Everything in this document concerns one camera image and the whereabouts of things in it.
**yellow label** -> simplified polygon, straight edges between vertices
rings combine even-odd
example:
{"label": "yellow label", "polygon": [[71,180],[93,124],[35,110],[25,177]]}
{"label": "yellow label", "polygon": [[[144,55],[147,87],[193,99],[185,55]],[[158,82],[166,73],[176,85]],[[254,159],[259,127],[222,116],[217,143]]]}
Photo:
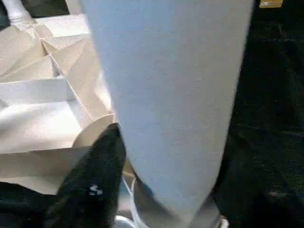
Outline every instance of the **yellow label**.
{"label": "yellow label", "polygon": [[261,0],[260,8],[280,8],[283,0]]}

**cardboard divider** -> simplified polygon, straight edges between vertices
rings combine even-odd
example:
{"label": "cardboard divider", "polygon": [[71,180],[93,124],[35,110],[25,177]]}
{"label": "cardboard divider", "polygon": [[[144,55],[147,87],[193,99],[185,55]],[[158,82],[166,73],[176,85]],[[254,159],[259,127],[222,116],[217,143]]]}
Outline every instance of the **cardboard divider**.
{"label": "cardboard divider", "polygon": [[8,75],[12,72],[18,71],[21,68],[30,66],[31,64],[38,62],[44,56],[47,55],[47,51],[41,42],[37,42],[27,52],[25,52],[15,63],[12,65],[3,75]]}
{"label": "cardboard divider", "polygon": [[131,164],[183,228],[219,173],[251,6],[83,1]]}
{"label": "cardboard divider", "polygon": [[31,36],[16,27],[9,27],[1,33],[0,75],[9,70],[34,45]]}
{"label": "cardboard divider", "polygon": [[50,55],[63,75],[67,75],[72,65],[78,60],[86,42],[86,39],[82,39]]}
{"label": "cardboard divider", "polygon": [[40,24],[0,33],[0,178],[67,173],[114,122],[90,35],[52,36]]}
{"label": "cardboard divider", "polygon": [[55,195],[65,179],[65,174],[34,175],[0,178],[1,182],[19,184],[42,194]]}
{"label": "cardboard divider", "polygon": [[94,93],[105,105],[105,108],[107,109],[107,111],[113,112],[110,93],[107,89],[106,81],[104,80],[104,76],[103,76],[102,72],[100,72],[100,74],[97,78],[96,85],[94,88]]}

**cardboard flap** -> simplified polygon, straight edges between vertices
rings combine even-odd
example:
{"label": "cardboard flap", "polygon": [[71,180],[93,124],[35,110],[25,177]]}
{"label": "cardboard flap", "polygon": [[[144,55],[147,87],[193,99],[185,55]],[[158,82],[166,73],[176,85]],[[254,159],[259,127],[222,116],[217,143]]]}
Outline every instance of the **cardboard flap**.
{"label": "cardboard flap", "polygon": [[94,90],[99,74],[99,61],[89,40],[66,77],[93,120],[110,113]]}
{"label": "cardboard flap", "polygon": [[9,70],[35,42],[31,36],[12,26],[0,33],[0,75]]}
{"label": "cardboard flap", "polygon": [[34,24],[34,29],[38,38],[52,37],[52,32],[44,24]]}
{"label": "cardboard flap", "polygon": [[33,47],[26,51],[5,74],[11,74],[20,68],[30,66],[46,56],[47,52],[41,42],[37,42]]}
{"label": "cardboard flap", "polygon": [[54,67],[52,59],[49,56],[46,56],[28,67],[21,68],[11,74],[1,77],[0,83],[48,79],[54,78],[57,75],[58,71]]}
{"label": "cardboard flap", "polygon": [[47,43],[46,41],[44,41],[43,39],[41,40],[42,45],[44,46],[46,52],[48,54],[52,54],[58,51],[58,49],[56,49],[54,46],[50,45],[49,43]]}
{"label": "cardboard flap", "polygon": [[84,34],[84,35],[75,35],[75,36],[67,36],[67,37],[48,37],[48,38],[43,38],[42,40],[44,41],[44,43],[48,43],[55,49],[60,50],[76,43],[77,41],[88,38],[89,35]]}
{"label": "cardboard flap", "polygon": [[9,82],[0,85],[0,98],[7,106],[65,102],[74,99],[67,81],[62,78]]}
{"label": "cardboard flap", "polygon": [[86,39],[79,40],[51,55],[61,74],[67,75],[72,65],[78,60],[86,42]]}

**white cylinder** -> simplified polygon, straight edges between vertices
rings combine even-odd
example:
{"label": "white cylinder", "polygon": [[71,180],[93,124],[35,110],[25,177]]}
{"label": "white cylinder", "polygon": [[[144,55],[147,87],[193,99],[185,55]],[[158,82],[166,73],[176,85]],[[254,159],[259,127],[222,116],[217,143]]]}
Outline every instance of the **white cylinder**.
{"label": "white cylinder", "polygon": [[186,226],[219,173],[252,0],[83,6],[134,170]]}
{"label": "white cylinder", "polygon": [[34,23],[34,20],[20,0],[2,0],[2,2],[8,12],[11,25]]}

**black object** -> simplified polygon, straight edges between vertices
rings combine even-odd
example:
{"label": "black object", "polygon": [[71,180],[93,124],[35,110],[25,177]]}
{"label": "black object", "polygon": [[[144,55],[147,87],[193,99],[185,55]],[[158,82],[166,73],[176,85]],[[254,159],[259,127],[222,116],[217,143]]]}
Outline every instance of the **black object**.
{"label": "black object", "polygon": [[232,228],[304,227],[304,3],[258,4],[214,198]]}
{"label": "black object", "polygon": [[56,196],[0,182],[0,228],[109,228],[117,210],[125,148],[111,124]]}
{"label": "black object", "polygon": [[5,29],[6,27],[10,26],[9,23],[9,17],[7,15],[6,9],[2,3],[2,1],[0,1],[0,31]]}
{"label": "black object", "polygon": [[61,185],[45,228],[109,228],[117,210],[125,148],[111,124]]}
{"label": "black object", "polygon": [[69,14],[65,0],[21,0],[21,2],[34,18]]}

